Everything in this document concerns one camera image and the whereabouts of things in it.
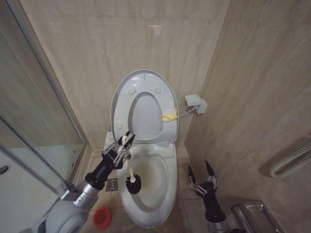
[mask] toilet seat cover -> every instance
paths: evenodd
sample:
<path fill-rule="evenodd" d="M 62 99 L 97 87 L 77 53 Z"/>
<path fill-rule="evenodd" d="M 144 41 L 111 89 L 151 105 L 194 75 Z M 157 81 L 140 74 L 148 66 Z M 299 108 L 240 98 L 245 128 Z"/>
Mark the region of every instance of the toilet seat cover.
<path fill-rule="evenodd" d="M 162 114 L 175 114 L 177 101 L 169 84 L 157 73 L 138 70 L 119 84 L 111 104 L 111 125 L 116 140 L 128 130 L 134 143 L 174 142 L 178 119 L 163 122 Z"/>

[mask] robotic arm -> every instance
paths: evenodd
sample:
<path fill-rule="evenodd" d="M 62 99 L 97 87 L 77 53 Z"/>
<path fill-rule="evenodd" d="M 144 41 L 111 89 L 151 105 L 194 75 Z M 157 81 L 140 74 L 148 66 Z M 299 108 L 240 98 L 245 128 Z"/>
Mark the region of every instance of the robotic arm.
<path fill-rule="evenodd" d="M 21 233 L 78 233 L 87 220 L 88 213 L 98 200 L 97 194 L 104 188 L 109 174 L 114 169 L 121 169 L 127 159 L 135 135 L 125 144 L 121 137 L 103 152 L 103 160 L 77 187 L 63 183 L 57 189 L 60 200 L 33 227 Z"/>
<path fill-rule="evenodd" d="M 216 191 L 218 186 L 218 177 L 215 175 L 213 168 L 205 161 L 208 179 L 206 182 L 197 184 L 194 173 L 189 166 L 189 181 L 190 189 L 193 189 L 196 194 L 203 199 L 206 209 L 205 219 L 207 220 L 207 227 L 209 233 L 245 233 L 246 231 L 240 229 L 230 230 L 227 224 L 224 212 L 216 198 Z"/>

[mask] red container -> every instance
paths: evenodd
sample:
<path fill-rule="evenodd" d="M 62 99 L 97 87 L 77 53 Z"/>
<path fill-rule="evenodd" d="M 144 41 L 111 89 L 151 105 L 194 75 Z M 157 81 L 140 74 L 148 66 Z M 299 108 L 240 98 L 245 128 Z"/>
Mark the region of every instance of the red container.
<path fill-rule="evenodd" d="M 111 213 L 105 207 L 100 208 L 95 212 L 93 222 L 98 230 L 105 230 L 111 223 Z"/>

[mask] shower enclosure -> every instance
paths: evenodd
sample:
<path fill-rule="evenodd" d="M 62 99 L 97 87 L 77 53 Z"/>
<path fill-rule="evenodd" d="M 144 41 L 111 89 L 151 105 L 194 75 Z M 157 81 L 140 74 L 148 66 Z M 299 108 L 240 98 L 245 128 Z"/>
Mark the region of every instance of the shower enclosure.
<path fill-rule="evenodd" d="M 19 7 L 0 2 L 1 232 L 20 232 L 43 217 L 87 144 Z"/>

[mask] gray robot arm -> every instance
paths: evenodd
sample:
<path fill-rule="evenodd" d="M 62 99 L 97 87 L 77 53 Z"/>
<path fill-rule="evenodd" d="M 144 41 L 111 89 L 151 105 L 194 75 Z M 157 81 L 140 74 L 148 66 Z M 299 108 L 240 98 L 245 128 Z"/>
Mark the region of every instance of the gray robot arm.
<path fill-rule="evenodd" d="M 121 169 L 126 159 L 130 158 L 129 149 L 135 135 L 124 145 L 122 137 L 107 147 L 103 159 L 85 179 L 75 187 L 63 183 L 58 189 L 59 201 L 33 227 L 21 233 L 78 233 L 87 220 L 88 213 L 98 200 L 98 193 L 104 188 L 108 175 L 114 169 Z"/>

